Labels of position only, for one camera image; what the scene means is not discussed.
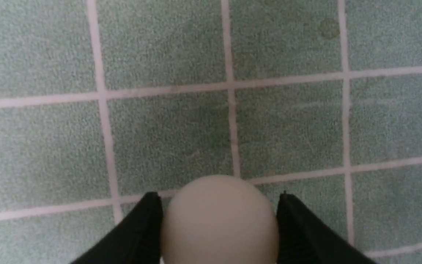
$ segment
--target grout line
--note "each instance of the grout line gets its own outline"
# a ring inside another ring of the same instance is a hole
[[[229,0],[221,0],[222,33],[224,39],[224,57],[226,62],[226,79],[234,82],[232,64],[232,44],[231,44],[231,17],[229,11]]]
[[[236,91],[233,89],[228,90],[228,103],[229,103],[229,130],[231,136],[231,153],[232,153],[232,167],[233,175],[241,177],[240,171],[240,156],[239,156],[239,139],[237,135],[237,104],[236,104]]]
[[[222,15],[222,32],[224,40],[224,57],[226,63],[226,84],[227,97],[229,104],[229,132],[231,140],[231,154],[233,175],[241,177],[240,172],[240,157],[239,145],[237,135],[237,104],[236,104],[236,87],[234,86],[234,73],[232,63],[232,43],[231,43],[231,18],[229,11],[229,0],[221,0],[221,15]]]
[[[351,71],[348,76],[350,79],[354,79],[363,77],[398,76],[407,74],[422,74],[422,66],[396,67],[391,69],[358,70]]]
[[[422,157],[415,157],[402,160],[394,160],[388,162],[380,162],[373,164],[362,164],[351,167],[351,173],[353,172],[368,172],[368,171],[378,171],[380,169],[393,169],[410,165],[419,165],[422,164]]]
[[[349,73],[348,30],[346,28],[346,3],[338,0],[338,23],[340,24],[341,67],[344,74]]]
[[[101,80],[104,83],[103,76],[97,77],[98,73],[102,73],[103,70],[96,67],[96,81]],[[420,74],[422,73],[422,66],[417,67],[398,67],[393,69],[376,69],[376,70],[362,70],[362,71],[351,71],[347,76],[352,78],[361,77],[378,77],[378,76],[397,76],[405,74]],[[263,80],[245,80],[245,81],[234,81],[234,82],[217,82],[211,84],[194,84],[194,85],[178,85],[168,87],[146,87],[146,88],[132,88],[123,89],[117,91],[104,90],[102,98],[109,99],[120,99],[120,98],[134,98],[134,97],[146,97],[155,95],[169,95],[169,94],[180,94],[185,92],[208,92],[208,91],[223,91],[228,89],[246,89],[246,88],[258,88],[267,87],[274,85],[290,85],[308,82],[322,82],[331,80],[343,80],[346,77],[345,73],[333,72],[333,73],[318,73],[309,75],[299,76],[287,76],[281,78],[270,78]],[[69,102],[84,102],[91,100],[98,100],[98,92],[83,92],[83,93],[67,93],[63,95],[44,95],[44,96],[29,96],[23,98],[5,98],[0,99],[0,109],[7,107],[25,107],[45,104],[57,104],[57,103],[69,103]]]
[[[412,165],[412,164],[422,164],[422,157],[398,160],[398,161],[393,161],[393,162],[383,162],[383,163],[378,163],[378,164],[360,165],[360,166],[354,166],[352,168],[355,171],[365,172],[369,170],[403,167],[403,166]],[[285,175],[266,176],[266,177],[249,179],[248,182],[252,184],[287,182],[291,180],[309,179],[313,177],[340,175],[340,174],[343,174],[344,172],[345,172],[345,168],[339,167],[339,168],[333,168],[333,169],[314,170],[311,172],[296,172],[296,173],[290,173],[290,174],[285,174]],[[165,197],[173,197],[176,192],[177,190],[164,190],[164,191],[159,191],[158,193],[161,197],[165,198]],[[132,202],[137,202],[142,198],[143,195],[144,194],[135,194],[135,195],[127,195],[127,196],[119,197],[119,203],[130,204]],[[95,199],[95,200],[75,202],[75,203],[70,203],[70,204],[22,209],[22,210],[11,211],[11,212],[1,212],[0,221],[10,220],[10,219],[19,219],[23,217],[41,216],[41,215],[46,215],[46,214],[70,212],[70,211],[76,211],[76,210],[82,210],[82,209],[89,209],[92,207],[109,206],[112,204],[113,204],[112,199]]]
[[[342,88],[342,126],[343,126],[343,164],[345,174],[346,226],[348,242],[355,243],[353,215],[353,182],[351,178],[350,140],[349,140],[349,109],[350,109],[350,70],[348,57],[348,33],[346,26],[345,0],[338,0],[338,23],[340,24],[341,66],[343,69]]]
[[[109,206],[112,205],[111,199],[93,199],[90,201],[76,202],[62,205],[52,205],[45,207],[35,207],[30,209],[22,209],[18,211],[9,211],[0,213],[0,221],[19,219],[24,217],[42,216],[54,213],[64,213],[77,210],[84,210],[93,207]]]
[[[422,249],[422,243],[411,246],[399,247],[397,249],[379,250],[365,252],[365,255],[370,258],[374,257],[391,257],[399,254],[408,254]]]
[[[110,117],[107,105],[108,91],[105,87],[104,66],[102,62],[102,49],[100,45],[99,22],[97,20],[96,0],[86,0],[87,15],[89,19],[90,37],[92,43],[92,53],[95,65],[95,79],[97,92],[99,93],[99,115],[104,135],[105,158],[107,161],[107,173],[112,196],[112,206],[114,210],[115,224],[123,219],[122,209],[119,203],[118,181],[115,168],[114,140],[112,137],[112,128],[110,126]]]
[[[0,109],[7,107],[26,107],[45,104],[84,102],[97,100],[97,92],[71,93],[65,95],[30,96],[21,98],[0,99]]]
[[[344,172],[345,172],[345,169],[342,167],[334,168],[334,169],[320,169],[320,170],[314,170],[311,172],[295,172],[295,173],[290,173],[290,174],[258,177],[258,178],[249,179],[248,182],[254,185],[274,183],[274,182],[287,182],[290,180],[310,179],[310,178],[315,178],[315,177],[325,177],[325,176],[343,174]]]
[[[166,190],[166,191],[158,191],[158,194],[161,198],[169,198],[173,197],[177,193],[177,190]],[[139,202],[144,194],[134,194],[134,195],[126,195],[120,197],[121,204],[130,204],[133,202]]]

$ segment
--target stain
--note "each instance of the stain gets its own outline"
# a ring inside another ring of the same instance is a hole
[[[320,30],[320,35],[327,40],[333,40],[340,35],[340,25],[333,18],[325,18],[320,22],[318,29]]]

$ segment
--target ping pong ball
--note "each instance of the ping pong ball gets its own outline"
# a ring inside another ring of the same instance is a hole
[[[187,184],[162,221],[165,264],[275,264],[278,245],[273,206],[236,177],[214,175]]]

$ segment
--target white ball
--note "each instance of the white ball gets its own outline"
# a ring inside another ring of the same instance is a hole
[[[164,215],[165,264],[275,264],[278,222],[253,185],[207,176],[184,186]]]

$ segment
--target tiled surface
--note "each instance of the tiled surface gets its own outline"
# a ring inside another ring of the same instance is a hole
[[[422,164],[355,173],[355,245],[383,250],[422,242]]]
[[[0,98],[95,91],[83,0],[0,0]]]
[[[109,197],[97,102],[0,110],[0,212]]]
[[[343,165],[340,81],[236,91],[241,176]]]
[[[0,264],[66,264],[114,226],[112,207],[0,222]]]
[[[341,70],[337,0],[230,0],[236,79]]]
[[[342,175],[256,186],[278,208],[280,194],[296,195],[325,224],[346,238],[345,181]]]
[[[180,188],[232,174],[227,92],[109,102],[119,192]]]
[[[171,198],[162,198],[162,209],[165,211],[167,210],[167,207],[169,206]],[[136,206],[136,203],[126,203],[122,204],[122,211],[123,215],[126,216],[133,210],[134,206]]]
[[[108,89],[225,80],[218,0],[99,0]]]
[[[422,250],[393,257],[379,257],[374,260],[379,264],[422,264]]]
[[[422,156],[422,74],[351,81],[351,163]]]
[[[422,65],[422,1],[350,0],[346,14],[352,70]]]

